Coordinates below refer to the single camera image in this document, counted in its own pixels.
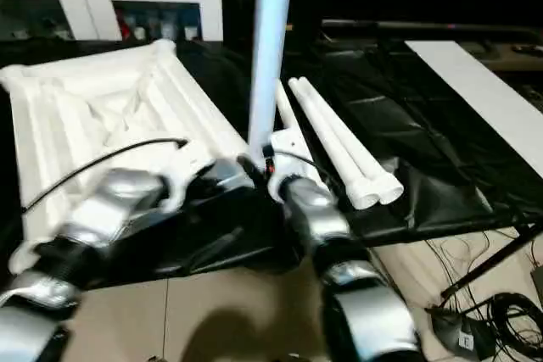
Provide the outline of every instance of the red object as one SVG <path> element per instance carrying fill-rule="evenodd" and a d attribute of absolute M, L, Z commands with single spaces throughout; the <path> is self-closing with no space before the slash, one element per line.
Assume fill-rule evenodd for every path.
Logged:
<path fill-rule="evenodd" d="M 121 12 L 116 12 L 115 14 L 117 15 L 117 24 L 119 25 L 120 29 L 120 37 L 123 40 L 126 40 L 131 35 L 130 27 L 128 27 L 128 24 L 125 22 Z"/>

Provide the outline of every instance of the power adapter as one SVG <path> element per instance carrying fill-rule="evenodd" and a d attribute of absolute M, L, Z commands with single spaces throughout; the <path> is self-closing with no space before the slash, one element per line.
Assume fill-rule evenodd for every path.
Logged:
<path fill-rule="evenodd" d="M 495 356 L 495 337 L 485 321 L 439 307 L 426 312 L 435 336 L 455 356 L 474 362 Z"/>
<path fill-rule="evenodd" d="M 540 298 L 540 305 L 543 306 L 543 266 L 537 266 L 530 274 L 532 275 L 537 295 Z"/>

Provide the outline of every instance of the black tablecloth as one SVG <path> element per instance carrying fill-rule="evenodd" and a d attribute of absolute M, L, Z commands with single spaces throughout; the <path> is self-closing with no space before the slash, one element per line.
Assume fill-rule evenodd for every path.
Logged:
<path fill-rule="evenodd" d="M 115 42 L 13 42 L 0 45 L 0 66 L 38 64 L 61 58 L 130 47 Z M 185 42 L 178 58 L 217 107 L 244 137 L 249 122 L 250 61 L 220 44 Z M 422 60 L 402 44 L 327 44 L 291 49 L 287 43 L 282 79 L 306 76 L 344 118 L 347 125 L 406 190 L 388 206 L 354 211 L 345 199 L 340 208 L 355 233 L 368 245 L 409 242 L 467 231 L 482 231 L 538 220 L 543 215 L 543 180 Z M 4 143 L 0 203 L 6 221 L 19 207 L 13 127 L 7 94 L 0 94 Z M 321 165 L 333 172 L 305 116 L 295 110 Z M 169 229 L 156 248 L 147 246 L 135 258 L 138 270 L 115 272 L 112 281 L 183 276 L 230 265 L 255 265 L 283 255 L 281 233 L 260 222 L 230 233 L 210 223 L 189 236 L 182 227 Z M 207 266 L 194 269 L 187 253 L 221 237 L 229 243 Z M 2 229 L 3 260 L 18 244 L 20 227 Z"/>

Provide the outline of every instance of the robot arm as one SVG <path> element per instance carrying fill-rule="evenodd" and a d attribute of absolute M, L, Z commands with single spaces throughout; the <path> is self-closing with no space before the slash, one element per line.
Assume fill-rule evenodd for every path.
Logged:
<path fill-rule="evenodd" d="M 0 361 L 58 361 L 69 338 L 63 321 L 108 268 L 118 243 L 180 210 L 190 181 L 213 163 L 191 142 L 161 174 L 107 172 L 57 236 L 36 248 L 39 260 L 0 293 Z M 294 162 L 276 164 L 269 185 L 277 189 L 287 222 L 322 284 L 322 321 L 332 360 L 424 360 L 407 307 L 373 268 L 332 194 L 304 177 Z"/>
<path fill-rule="evenodd" d="M 70 212 L 39 260 L 0 293 L 0 361 L 58 361 L 68 320 L 83 292 L 114 258 L 118 243 L 180 210 L 185 191 L 214 162 L 200 143 L 174 154 L 161 174 L 112 169 Z"/>
<path fill-rule="evenodd" d="M 332 360 L 425 360 L 406 304 L 372 266 L 330 192 L 286 178 L 281 190 L 293 228 L 322 284 L 322 324 Z"/>

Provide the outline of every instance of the black bar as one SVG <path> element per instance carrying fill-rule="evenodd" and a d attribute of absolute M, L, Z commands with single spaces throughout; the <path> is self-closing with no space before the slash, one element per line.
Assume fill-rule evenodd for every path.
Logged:
<path fill-rule="evenodd" d="M 515 227 L 515 230 L 518 232 L 518 235 L 522 235 L 523 233 L 526 233 L 527 231 L 529 231 L 529 226 L 525 224 L 515 225 L 514 227 Z"/>
<path fill-rule="evenodd" d="M 444 300 L 448 300 L 451 296 L 458 290 L 464 288 L 472 281 L 480 278 L 487 271 L 495 268 L 503 260 L 517 252 L 522 246 L 530 242 L 532 239 L 535 239 L 540 233 L 543 232 L 543 222 L 536 223 L 534 226 L 531 226 L 527 231 L 509 242 L 506 246 L 501 248 L 499 251 L 490 256 L 487 260 L 477 266 L 475 269 L 467 273 L 464 277 L 458 280 L 452 286 L 447 287 L 443 292 L 441 292 L 441 297 Z"/>
<path fill-rule="evenodd" d="M 472 311 L 476 310 L 476 309 L 480 309 L 481 307 L 483 307 L 484 305 L 490 303 L 494 298 L 493 297 L 489 297 L 487 298 L 485 301 L 481 301 L 480 303 L 477 303 L 475 304 L 473 307 L 469 308 L 469 309 L 466 309 L 464 311 L 462 311 L 460 313 L 460 315 L 468 315 L 469 313 L 471 313 Z"/>

